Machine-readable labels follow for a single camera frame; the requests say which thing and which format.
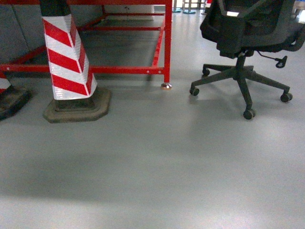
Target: caster wheel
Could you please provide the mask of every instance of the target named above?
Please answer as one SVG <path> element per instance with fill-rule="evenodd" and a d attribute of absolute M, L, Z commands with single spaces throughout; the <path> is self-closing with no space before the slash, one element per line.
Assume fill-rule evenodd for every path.
<path fill-rule="evenodd" d="M 244 112 L 244 118 L 247 120 L 251 120 L 255 117 L 255 112 L 252 109 L 246 110 Z"/>
<path fill-rule="evenodd" d="M 203 74 L 203 77 L 208 76 L 210 74 L 210 70 L 208 70 L 207 68 L 203 68 L 202 74 Z"/>
<path fill-rule="evenodd" d="M 292 98 L 293 98 L 292 94 L 290 94 L 290 93 L 284 93 L 284 94 L 282 94 L 282 96 L 281 96 L 281 101 L 282 101 L 283 103 L 287 103 L 287 102 L 289 102 L 290 100 L 292 100 Z"/>
<path fill-rule="evenodd" d="M 197 87 L 190 89 L 190 94 L 192 96 L 197 96 L 199 94 L 199 89 Z"/>

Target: blue object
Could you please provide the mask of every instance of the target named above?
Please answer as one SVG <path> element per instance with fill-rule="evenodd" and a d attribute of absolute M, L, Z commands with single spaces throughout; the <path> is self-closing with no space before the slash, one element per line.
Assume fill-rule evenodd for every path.
<path fill-rule="evenodd" d="M 185 11 L 183 11 L 183 13 L 184 13 L 184 14 L 195 14 L 196 11 L 193 11 L 193 10 L 191 10 L 191 11 L 185 10 Z"/>
<path fill-rule="evenodd" d="M 173 8 L 173 11 L 172 11 L 173 13 L 180 13 L 181 12 L 181 9 L 180 8 L 177 8 L 177 9 L 174 9 Z"/>

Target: red and white stripe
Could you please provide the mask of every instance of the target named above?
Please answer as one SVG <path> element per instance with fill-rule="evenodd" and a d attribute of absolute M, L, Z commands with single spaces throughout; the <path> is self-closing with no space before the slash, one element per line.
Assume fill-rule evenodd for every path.
<path fill-rule="evenodd" d="M 6 79 L 4 74 L 0 73 L 0 94 L 8 89 L 10 86 L 10 82 Z"/>
<path fill-rule="evenodd" d="M 72 15 L 43 17 L 55 100 L 90 97 L 97 83 Z"/>

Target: metal leg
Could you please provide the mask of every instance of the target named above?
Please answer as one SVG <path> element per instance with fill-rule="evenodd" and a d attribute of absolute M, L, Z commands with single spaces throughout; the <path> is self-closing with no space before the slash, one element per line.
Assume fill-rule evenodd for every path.
<path fill-rule="evenodd" d="M 189 0 L 188 4 L 189 4 L 188 11 L 183 10 L 183 13 L 184 13 L 184 14 L 195 14 L 196 12 L 191 10 L 191 7 L 192 7 L 192 0 Z"/>
<path fill-rule="evenodd" d="M 198 0 L 198 2 L 197 2 L 197 9 L 198 9 L 198 10 L 201 9 L 201 4 L 202 4 L 201 0 Z"/>
<path fill-rule="evenodd" d="M 247 74 L 245 74 L 245 78 L 258 83 L 266 84 L 271 87 L 282 89 L 284 90 L 285 93 L 288 93 L 290 89 L 290 87 L 285 84 L 279 83 L 278 81 L 269 79 L 263 75 L 257 74 L 255 72 L 251 72 L 249 70 L 247 70 Z"/>
<path fill-rule="evenodd" d="M 173 2 L 173 13 L 180 13 L 181 12 L 181 9 L 177 9 L 177 0 L 174 0 Z"/>
<path fill-rule="evenodd" d="M 204 64 L 203 65 L 203 68 L 213 69 L 213 70 L 220 71 L 220 72 L 231 69 L 233 67 L 234 66 L 230 66 L 230 65 L 215 65 L 215 64 Z"/>
<path fill-rule="evenodd" d="M 185 11 L 185 0 L 182 1 L 182 11 Z"/>
<path fill-rule="evenodd" d="M 254 66 L 253 65 L 249 65 L 249 66 L 245 66 L 244 69 L 246 70 L 250 70 L 253 71 Z"/>
<path fill-rule="evenodd" d="M 252 108 L 252 99 L 249 93 L 248 85 L 246 82 L 246 79 L 243 77 L 237 78 L 238 86 L 243 94 L 244 101 L 246 102 L 246 110 L 249 110 Z"/>
<path fill-rule="evenodd" d="M 170 65 L 171 65 L 171 41 L 172 41 L 172 6 L 165 5 L 165 42 L 164 42 L 164 83 L 162 89 L 170 90 Z"/>
<path fill-rule="evenodd" d="M 206 2 L 207 2 L 207 0 L 204 0 L 204 2 L 202 3 L 203 4 L 203 12 L 201 13 L 202 15 L 206 15 L 206 12 L 205 12 Z"/>
<path fill-rule="evenodd" d="M 213 83 L 216 81 L 229 79 L 229 78 L 232 78 L 234 76 L 234 74 L 235 74 L 234 69 L 230 69 L 230 70 L 227 70 L 227 71 L 224 71 L 221 73 L 217 73 L 215 75 L 211 75 L 211 76 L 208 76 L 208 77 L 205 77 L 200 80 L 192 82 L 191 88 L 194 88 L 199 85 L 207 84 L 207 83 Z"/>

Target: red steel table frame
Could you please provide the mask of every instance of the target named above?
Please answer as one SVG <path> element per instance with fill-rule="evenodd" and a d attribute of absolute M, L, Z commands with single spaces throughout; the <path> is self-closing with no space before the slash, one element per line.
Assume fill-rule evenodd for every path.
<path fill-rule="evenodd" d="M 79 31 L 101 30 L 101 31 L 160 31 L 156 45 L 153 62 L 149 67 L 137 66 L 96 66 L 91 65 L 93 73 L 125 73 L 125 74 L 159 74 L 164 75 L 164 83 L 170 82 L 170 61 L 171 61 L 171 38 L 172 38 L 172 0 L 67 0 L 69 5 L 101 5 L 103 16 L 78 27 Z M 39 5 L 39 0 L 0 0 L 0 5 Z M 106 13 L 104 5 L 165 5 L 165 13 Z M 92 27 L 95 23 L 107 16 L 164 16 L 161 27 Z M 158 67 L 163 33 L 164 41 L 164 67 Z M 49 66 L 37 64 L 24 64 L 36 55 L 46 50 L 45 45 L 31 51 L 30 53 L 7 64 L 0 64 L 2 72 L 50 72 Z"/>

